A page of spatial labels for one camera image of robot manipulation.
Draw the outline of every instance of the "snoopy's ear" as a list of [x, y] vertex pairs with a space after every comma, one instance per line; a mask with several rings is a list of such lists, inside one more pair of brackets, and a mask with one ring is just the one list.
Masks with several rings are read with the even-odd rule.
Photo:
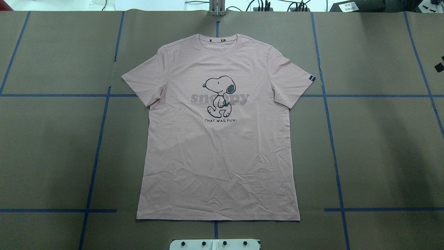
[[236, 86], [234, 84], [231, 84], [230, 86], [228, 86], [228, 88], [226, 88], [227, 94], [233, 94], [235, 91], [236, 91]]

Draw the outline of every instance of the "snoopy's body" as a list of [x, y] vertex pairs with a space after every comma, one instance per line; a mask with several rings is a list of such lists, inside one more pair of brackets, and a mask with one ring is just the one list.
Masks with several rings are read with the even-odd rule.
[[228, 76], [210, 78], [202, 87], [217, 94], [213, 100], [213, 106], [207, 108], [208, 113], [215, 118], [228, 117], [231, 114], [231, 104], [226, 101], [225, 94], [233, 94], [236, 91], [233, 79]]
[[213, 106], [208, 106], [207, 111], [215, 118], [228, 117], [231, 114], [231, 104], [224, 96], [218, 95], [213, 100]]

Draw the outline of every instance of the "white floor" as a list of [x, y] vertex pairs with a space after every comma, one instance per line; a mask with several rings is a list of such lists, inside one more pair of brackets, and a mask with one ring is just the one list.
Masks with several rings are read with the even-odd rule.
[[[248, 3], [251, 0], [226, 0], [225, 7], [236, 6], [242, 11], [245, 11]], [[333, 3], [344, 0], [330, 0], [328, 1], [329, 8]], [[6, 0], [6, 2], [14, 10], [17, 11], [100, 11], [105, 6], [105, 0]], [[249, 8], [258, 6], [260, 0], [255, 0]], [[271, 7], [274, 11], [287, 11], [290, 3], [271, 0]], [[312, 12], [325, 12], [326, 0], [311, 0], [307, 4]], [[208, 3], [192, 3], [185, 4], [185, 0], [107, 0], [104, 10], [128, 10], [137, 8], [142, 10], [170, 10], [170, 11], [184, 11], [184, 10], [208, 10]]]

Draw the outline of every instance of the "crew neckline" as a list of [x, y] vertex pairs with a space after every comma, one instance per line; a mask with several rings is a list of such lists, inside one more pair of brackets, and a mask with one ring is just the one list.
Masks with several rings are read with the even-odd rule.
[[[240, 34], [235, 34], [233, 36], [226, 36], [226, 37], [209, 37], [209, 36], [204, 36], [201, 34], [195, 34], [193, 41], [194, 41], [195, 45], [199, 48], [199, 50], [202, 50], [206, 53], [209, 53], [209, 54], [215, 55], [215, 56], [227, 56], [227, 55], [230, 55], [230, 54], [236, 52], [236, 50], [239, 48], [239, 46], [241, 44], [241, 38], [242, 38], [242, 35], [240, 35]], [[224, 42], [236, 41], [236, 43], [234, 44], [233, 47], [231, 47], [229, 50], [227, 50], [225, 52], [216, 52], [216, 51], [210, 50], [210, 49], [206, 48], [205, 46], [203, 46], [201, 43], [201, 41], [205, 41], [205, 42], [213, 42], [213, 43], [221, 43], [222, 44], [222, 43], [224, 43], [224, 42], [222, 42], [222, 40], [225, 40]]]

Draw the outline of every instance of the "shirt's right sleeve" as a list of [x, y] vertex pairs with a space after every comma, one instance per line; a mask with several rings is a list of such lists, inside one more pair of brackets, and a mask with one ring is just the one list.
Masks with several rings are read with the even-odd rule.
[[122, 78], [143, 104], [148, 107], [160, 99], [167, 84], [168, 55], [161, 47], [156, 55], [137, 66]]

